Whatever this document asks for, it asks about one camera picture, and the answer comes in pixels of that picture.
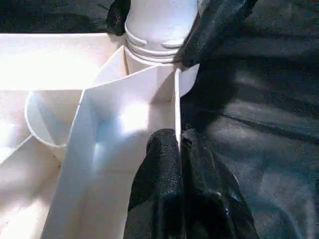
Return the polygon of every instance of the black glove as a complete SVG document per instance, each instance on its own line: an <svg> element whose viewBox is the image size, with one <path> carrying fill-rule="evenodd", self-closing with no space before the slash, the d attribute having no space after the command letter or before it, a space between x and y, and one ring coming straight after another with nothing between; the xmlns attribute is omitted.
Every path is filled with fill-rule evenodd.
<svg viewBox="0 0 319 239"><path fill-rule="evenodd" d="M257 239L235 177L211 143L172 129L155 132L132 185L124 239Z"/></svg>
<svg viewBox="0 0 319 239"><path fill-rule="evenodd" d="M106 18L106 31L115 35L125 33L124 25L129 14L131 0L115 0L109 9Z"/></svg>
<svg viewBox="0 0 319 239"><path fill-rule="evenodd" d="M257 0L209 1L186 42L182 63L191 67L205 60L227 35L234 33Z"/></svg>

